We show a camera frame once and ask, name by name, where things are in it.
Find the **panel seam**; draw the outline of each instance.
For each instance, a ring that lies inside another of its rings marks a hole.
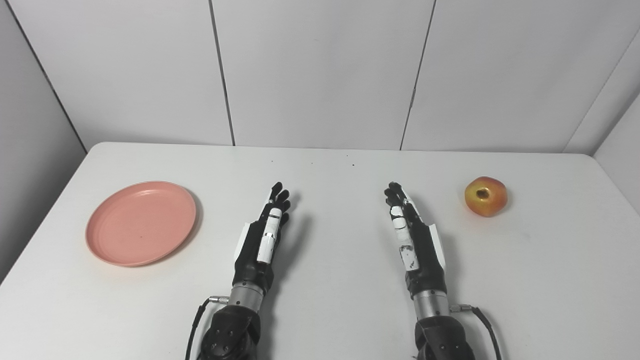
[[[220,54],[220,41],[218,40],[218,27],[216,26],[216,16],[213,11],[213,0],[209,0],[209,13],[211,14],[211,26],[213,27],[213,38],[216,42],[216,52],[218,54],[218,65],[220,67],[220,79],[222,80],[222,91],[225,94],[225,107],[227,108],[227,118],[229,121],[229,133],[231,134],[231,145],[236,146],[236,136],[234,134],[234,125],[231,122],[231,109],[229,107],[227,81],[225,80],[225,71],[222,67],[222,55]]]
[[[40,68],[40,72],[42,72],[42,75],[44,76],[45,80],[47,80],[47,84],[49,85],[49,88],[51,89],[51,92],[53,93],[53,96],[56,98],[56,102],[58,102],[58,106],[60,106],[60,109],[62,110],[62,113],[65,115],[65,118],[67,119],[67,122],[68,122],[69,126],[71,127],[71,130],[74,132],[74,135],[76,136],[78,142],[80,143],[80,146],[82,147],[82,150],[84,151],[85,154],[87,154],[86,147],[84,146],[84,143],[83,143],[82,139],[80,138],[80,135],[78,134],[78,132],[76,130],[76,127],[74,126],[74,123],[71,122],[71,118],[69,117],[69,114],[67,113],[67,109],[65,109],[64,105],[62,105],[62,101],[60,100],[60,96],[58,96],[58,93],[57,93],[56,89],[53,87],[53,84],[51,83],[51,79],[49,79],[49,76],[47,75],[47,72],[44,70],[44,67],[42,66],[42,62],[40,61],[40,58],[38,57],[38,55],[36,54],[35,50],[33,49],[33,46],[31,45],[31,42],[29,41],[29,38],[27,37],[27,34],[24,32],[24,29],[22,28],[22,24],[18,20],[18,17],[15,15],[15,11],[11,7],[11,4],[9,3],[9,0],[4,0],[4,3],[6,3],[6,6],[9,8],[9,12],[11,13],[11,16],[13,17],[15,23],[18,25],[18,28],[20,29],[20,33],[22,33],[22,37],[27,42],[27,46],[29,46],[29,50],[31,51],[31,54],[33,55],[33,57],[35,58],[36,62],[38,63],[38,67]]]
[[[602,86],[600,87],[600,90],[598,91],[598,93],[596,94],[596,96],[593,98],[593,101],[591,101],[591,104],[589,105],[589,108],[587,109],[587,112],[584,113],[584,116],[582,117],[582,119],[580,120],[580,122],[578,123],[578,126],[575,128],[575,130],[573,130],[573,133],[571,134],[571,136],[569,136],[569,140],[566,142],[566,145],[564,146],[564,149],[562,150],[562,152],[566,151],[566,148],[569,146],[569,144],[571,143],[571,140],[573,139],[573,137],[575,136],[575,134],[578,132],[578,129],[580,129],[580,126],[582,125],[582,123],[584,122],[584,119],[587,117],[587,115],[589,115],[589,112],[591,112],[591,109],[593,107],[593,105],[596,103],[596,101],[598,100],[598,98],[600,97],[600,94],[602,94],[602,91],[604,90],[605,86],[607,86],[607,83],[609,82],[609,80],[611,79],[611,76],[613,76],[613,73],[616,72],[616,69],[618,68],[618,65],[620,65],[620,62],[622,61],[622,59],[625,57],[625,55],[627,54],[627,51],[629,50],[629,47],[631,47],[631,44],[633,44],[634,40],[636,39],[638,33],[640,32],[640,26],[638,27],[638,29],[636,30],[635,35],[631,38],[631,41],[627,44],[627,47],[625,48],[625,50],[622,52],[622,55],[620,56],[620,58],[618,58],[618,61],[616,62],[615,66],[613,67],[613,69],[611,69],[611,72],[609,73],[609,76],[607,76],[607,79],[604,81],[604,83],[602,84]]]
[[[418,79],[420,78],[420,69],[422,68],[422,61],[424,59],[424,50],[427,48],[427,39],[429,38],[429,32],[431,31],[431,23],[433,22],[433,14],[436,11],[436,2],[433,0],[433,6],[431,7],[431,15],[429,16],[429,24],[427,25],[427,33],[424,35],[424,44],[422,45],[422,54],[420,55],[420,62],[418,63],[418,72],[415,75],[415,82],[413,83],[413,91],[411,93],[411,101],[409,102],[409,110],[406,113],[406,120],[404,122],[404,129],[402,132],[402,139],[400,139],[400,151],[404,145],[404,136],[406,134],[406,127],[409,124],[409,116],[411,115],[411,108],[413,107],[413,100],[415,99],[415,89],[418,87]]]

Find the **black fingertip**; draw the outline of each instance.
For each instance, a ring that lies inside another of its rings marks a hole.
[[[289,191],[284,190],[283,192],[278,194],[278,200],[276,200],[276,202],[283,203],[288,198],[289,198]]]
[[[271,194],[275,199],[275,195],[278,195],[282,191],[282,183],[279,181],[271,188]]]
[[[387,205],[389,205],[389,206],[402,206],[402,201],[398,197],[398,194],[396,194],[393,190],[386,189],[385,190],[385,195],[387,196],[387,200],[386,200]]]
[[[395,183],[395,182],[391,182],[389,183],[389,188],[398,195],[398,197],[400,199],[404,199],[406,196],[404,196],[404,191],[402,190],[402,186],[400,186],[400,184]]]
[[[289,210],[290,207],[291,207],[291,201],[285,200],[285,202],[283,202],[280,205],[280,210],[282,210],[282,212],[284,213],[285,211]]]

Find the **robotic hand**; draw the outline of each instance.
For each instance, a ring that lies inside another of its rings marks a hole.
[[[204,360],[255,360],[256,345],[260,340],[260,316],[262,299],[273,284],[271,260],[280,242],[279,232],[288,219],[286,212],[291,203],[288,190],[282,190],[278,182],[258,220],[251,223],[242,249],[236,259],[233,288],[229,297],[210,297],[200,306],[192,337],[189,340],[187,360],[190,355],[193,330],[208,302],[227,304],[215,312],[211,327],[204,334],[199,359]]]
[[[398,183],[385,190],[417,323],[418,360],[474,360],[462,324],[450,315],[445,260],[435,225],[427,226]]]

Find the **white wall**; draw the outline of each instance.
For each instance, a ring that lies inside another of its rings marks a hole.
[[[403,149],[563,152],[638,14],[637,0],[438,1]],[[634,67],[610,96],[640,85]],[[606,128],[611,111],[593,120]],[[583,131],[590,151],[604,132]]]
[[[238,145],[395,149],[431,0],[214,0]]]
[[[594,157],[640,214],[640,97]]]
[[[206,0],[10,0],[87,148],[231,144]]]
[[[88,147],[231,143],[206,0],[10,1]],[[422,62],[433,0],[210,2],[238,145],[593,154],[640,92],[637,0],[439,0]]]
[[[0,1],[0,281],[83,157],[9,8]]]

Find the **silver cylindrical wrist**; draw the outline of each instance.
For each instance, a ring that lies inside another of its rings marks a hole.
[[[444,291],[421,291],[413,296],[413,306],[418,319],[432,316],[449,316],[449,300]]]
[[[264,294],[260,286],[248,281],[237,282],[231,289],[229,295],[229,305],[238,305],[247,307],[256,313],[260,310]]]

